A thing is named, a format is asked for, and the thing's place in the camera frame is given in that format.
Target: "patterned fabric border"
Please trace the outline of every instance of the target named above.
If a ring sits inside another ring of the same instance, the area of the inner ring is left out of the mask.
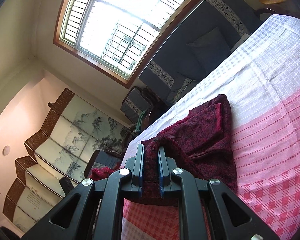
[[[236,13],[222,0],[207,0],[231,23],[239,35],[242,37],[245,33],[250,34],[247,27],[236,15]]]
[[[15,166],[16,166],[16,173],[17,178],[19,178],[24,184],[26,184],[26,174],[23,167],[15,160]]]
[[[53,109],[50,109],[40,130],[42,130],[47,136],[50,136],[57,121],[59,120],[59,117],[60,114],[57,114]]]
[[[15,179],[14,183],[11,185],[7,196],[15,203],[18,203],[18,200],[25,189],[25,185],[20,182],[18,178]]]
[[[142,111],[129,99],[127,98],[125,103],[139,116],[141,115]]]
[[[14,214],[16,210],[16,204],[12,202],[12,200],[6,196],[5,203],[4,203],[4,209],[2,213],[11,221],[14,220]]]
[[[174,79],[165,72],[157,63],[153,60],[147,65],[147,68],[150,69],[155,75],[157,75],[168,87],[172,88]]]
[[[61,114],[63,110],[65,110],[71,99],[74,97],[74,95],[74,92],[72,92],[68,88],[65,88],[65,90],[58,97],[51,109],[54,110],[57,114]]]
[[[30,156],[25,156],[21,158],[17,158],[16,161],[24,168],[27,169],[33,165],[36,165],[37,162],[33,160]]]
[[[42,145],[49,137],[45,135],[41,130],[36,132],[33,136],[25,141],[25,144],[30,149],[35,151],[40,145]]]
[[[31,150],[30,147],[26,143],[23,143],[23,145],[26,147],[26,150],[27,150],[29,156],[37,163],[35,151]]]
[[[179,100],[179,97],[181,95],[181,93],[183,91],[185,91],[185,89],[187,88],[188,85],[190,85],[194,80],[193,79],[190,79],[190,78],[186,78],[182,84],[182,87],[178,89],[178,92],[177,94],[173,97],[173,103],[175,104],[178,100]]]

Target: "window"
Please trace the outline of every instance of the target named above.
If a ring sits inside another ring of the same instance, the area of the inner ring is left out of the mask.
[[[58,39],[129,80],[183,1],[69,0]]]

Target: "pink checkered bedspread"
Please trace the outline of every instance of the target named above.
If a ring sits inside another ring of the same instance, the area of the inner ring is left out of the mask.
[[[300,226],[300,20],[271,16],[208,77],[133,140],[140,141],[225,94],[233,114],[238,196],[282,240]],[[175,207],[125,200],[122,239],[179,239]]]

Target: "pillow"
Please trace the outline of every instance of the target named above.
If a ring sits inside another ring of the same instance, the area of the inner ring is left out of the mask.
[[[187,46],[197,58],[199,64],[205,68],[207,75],[231,54],[219,27],[187,44]]]
[[[180,73],[177,73],[174,78],[174,83],[171,92],[166,99],[169,106],[174,105],[179,99],[186,95],[192,88],[198,84],[198,81],[187,78]]]

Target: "round wall fixture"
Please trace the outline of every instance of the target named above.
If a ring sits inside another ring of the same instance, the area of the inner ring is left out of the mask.
[[[6,156],[6,155],[8,155],[10,153],[10,146],[9,145],[6,145],[5,147],[4,147],[4,149],[2,150],[2,154],[4,155],[4,156]]]

